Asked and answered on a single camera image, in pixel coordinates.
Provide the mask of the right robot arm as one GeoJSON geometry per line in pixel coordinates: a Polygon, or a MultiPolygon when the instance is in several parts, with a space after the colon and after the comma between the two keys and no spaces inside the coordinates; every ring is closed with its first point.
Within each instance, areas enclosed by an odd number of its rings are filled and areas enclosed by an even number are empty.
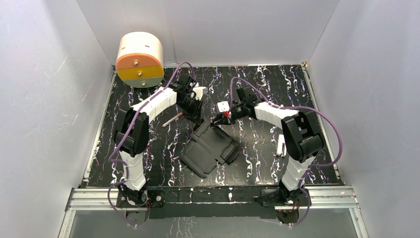
{"type": "Polygon", "coordinates": [[[278,145],[283,146],[288,154],[286,170],[279,181],[278,191],[262,198],[292,205],[303,194],[305,176],[325,146],[315,114],[308,109],[285,108],[267,98],[260,99],[250,86],[237,89],[237,95],[238,102],[230,99],[217,103],[217,114],[211,124],[232,125],[239,119],[249,117],[280,128],[283,139],[278,145]]]}

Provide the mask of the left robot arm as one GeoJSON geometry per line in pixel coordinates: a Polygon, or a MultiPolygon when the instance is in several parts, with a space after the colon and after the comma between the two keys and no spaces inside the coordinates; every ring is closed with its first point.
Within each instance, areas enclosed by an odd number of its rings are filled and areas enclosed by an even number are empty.
{"type": "Polygon", "coordinates": [[[207,93],[207,87],[203,86],[179,89],[160,87],[150,97],[129,110],[118,112],[114,141],[116,151],[121,156],[124,181],[119,183],[117,188],[131,205],[143,206],[148,200],[143,155],[150,140],[150,123],[163,111],[177,105],[183,110],[186,118],[201,124],[202,98],[207,93]]]}

